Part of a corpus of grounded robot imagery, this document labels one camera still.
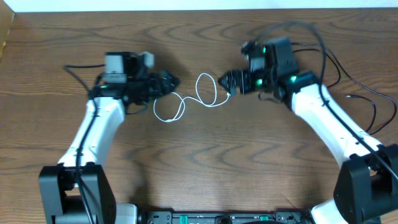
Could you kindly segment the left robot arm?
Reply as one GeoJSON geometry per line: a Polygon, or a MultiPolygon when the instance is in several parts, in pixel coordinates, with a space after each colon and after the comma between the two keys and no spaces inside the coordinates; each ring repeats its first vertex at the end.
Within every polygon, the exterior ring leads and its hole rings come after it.
{"type": "Polygon", "coordinates": [[[104,173],[114,135],[131,104],[147,106],[173,92],[180,80],[152,72],[150,52],[107,52],[104,72],[88,90],[85,117],[66,153],[39,174],[47,223],[143,223],[136,205],[118,203],[104,173]]]}

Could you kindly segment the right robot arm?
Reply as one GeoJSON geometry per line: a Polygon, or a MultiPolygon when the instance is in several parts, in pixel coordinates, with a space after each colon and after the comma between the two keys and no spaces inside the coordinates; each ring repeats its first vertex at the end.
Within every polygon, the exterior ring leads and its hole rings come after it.
{"type": "Polygon", "coordinates": [[[313,223],[365,223],[397,210],[397,145],[383,145],[358,126],[312,71],[301,71],[294,43],[246,42],[249,68],[218,79],[229,94],[272,93],[302,118],[332,153],[340,173],[333,198],[310,210],[313,223]]]}

